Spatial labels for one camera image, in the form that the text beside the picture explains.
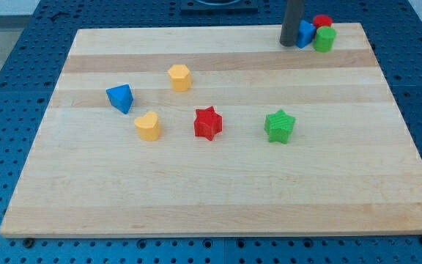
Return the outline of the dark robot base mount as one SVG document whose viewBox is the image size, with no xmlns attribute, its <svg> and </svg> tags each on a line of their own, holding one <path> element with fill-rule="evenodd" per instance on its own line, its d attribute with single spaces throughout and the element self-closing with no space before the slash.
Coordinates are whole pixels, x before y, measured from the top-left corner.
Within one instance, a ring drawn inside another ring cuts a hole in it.
<svg viewBox="0 0 422 264">
<path fill-rule="evenodd" d="M 257 11 L 258 0 L 182 0 L 181 13 Z"/>
</svg>

